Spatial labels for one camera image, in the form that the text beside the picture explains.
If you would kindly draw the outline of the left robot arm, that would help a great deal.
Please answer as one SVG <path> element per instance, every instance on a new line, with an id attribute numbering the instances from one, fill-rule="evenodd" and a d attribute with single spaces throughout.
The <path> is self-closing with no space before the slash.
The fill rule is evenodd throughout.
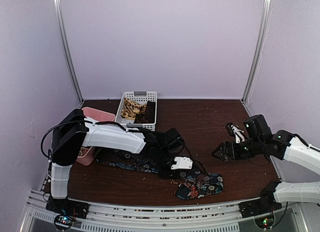
<path id="1" fill-rule="evenodd" d="M 111 121 L 97 121 L 87 118 L 83 110 L 74 109 L 64 120 L 50 128 L 45 136 L 52 135 L 51 150 L 45 153 L 51 163 L 50 195 L 52 205 L 61 214 L 72 209 L 68 196 L 68 182 L 72 165 L 76 162 L 82 147 L 102 147 L 145 154 L 160 170 L 171 173 L 178 169 L 190 169 L 190 158 L 170 153 L 168 139 L 183 145 L 179 139 L 167 133 L 145 128 L 124 127 Z"/>

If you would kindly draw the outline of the navy floral patterned tie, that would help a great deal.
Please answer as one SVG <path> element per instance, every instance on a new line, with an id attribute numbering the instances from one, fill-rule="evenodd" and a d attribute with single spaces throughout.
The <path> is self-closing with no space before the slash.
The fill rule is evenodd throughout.
<path id="1" fill-rule="evenodd" d="M 183 180 L 174 192 L 174 195 L 183 200 L 207 197 L 223 191 L 223 177 L 216 173 L 205 173 L 198 168 L 178 169 L 165 172 L 152 161 L 138 154 L 124 151 L 101 150 L 96 155 L 98 163 L 118 167 L 130 171 L 154 173 L 160 178 Z"/>

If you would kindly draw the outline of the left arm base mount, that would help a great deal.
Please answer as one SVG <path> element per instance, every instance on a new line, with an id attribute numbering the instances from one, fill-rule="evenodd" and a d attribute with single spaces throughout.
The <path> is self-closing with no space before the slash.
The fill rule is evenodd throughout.
<path id="1" fill-rule="evenodd" d="M 54 199 L 49 197 L 45 208 L 46 210 L 67 215 L 72 218 L 86 219 L 89 206 L 90 205 L 86 202 L 70 200 L 68 198 Z"/>

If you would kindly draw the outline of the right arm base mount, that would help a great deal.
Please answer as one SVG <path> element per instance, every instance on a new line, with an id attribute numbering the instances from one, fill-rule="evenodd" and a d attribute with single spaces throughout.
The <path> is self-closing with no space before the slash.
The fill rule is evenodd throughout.
<path id="1" fill-rule="evenodd" d="M 272 213 L 275 210 L 281 209 L 282 204 L 269 200 L 267 198 L 258 198 L 248 200 L 238 204 L 242 218 L 258 216 L 265 213 Z"/>

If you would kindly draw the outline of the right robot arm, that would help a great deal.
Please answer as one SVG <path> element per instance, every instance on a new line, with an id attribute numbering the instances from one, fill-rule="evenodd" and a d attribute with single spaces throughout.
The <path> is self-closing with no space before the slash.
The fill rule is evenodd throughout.
<path id="1" fill-rule="evenodd" d="M 273 158 L 280 179 L 269 182 L 256 202 L 260 212 L 268 212 L 284 202 L 320 202 L 320 150 L 300 135 L 286 130 L 272 133 L 262 114 L 249 117 L 245 130 L 233 123 L 225 128 L 232 141 L 222 142 L 211 154 L 221 161 L 248 160 L 258 155 Z"/>

